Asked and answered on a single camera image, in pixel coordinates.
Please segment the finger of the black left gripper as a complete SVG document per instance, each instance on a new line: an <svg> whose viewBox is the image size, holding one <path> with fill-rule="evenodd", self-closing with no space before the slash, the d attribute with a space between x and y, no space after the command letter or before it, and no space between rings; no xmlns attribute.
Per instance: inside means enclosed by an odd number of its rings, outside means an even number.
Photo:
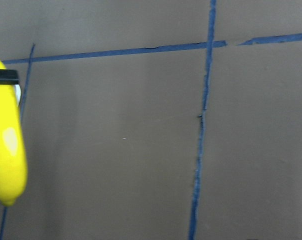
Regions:
<svg viewBox="0 0 302 240"><path fill-rule="evenodd" d="M19 74L14 69L0 69L0 85L18 85Z"/></svg>

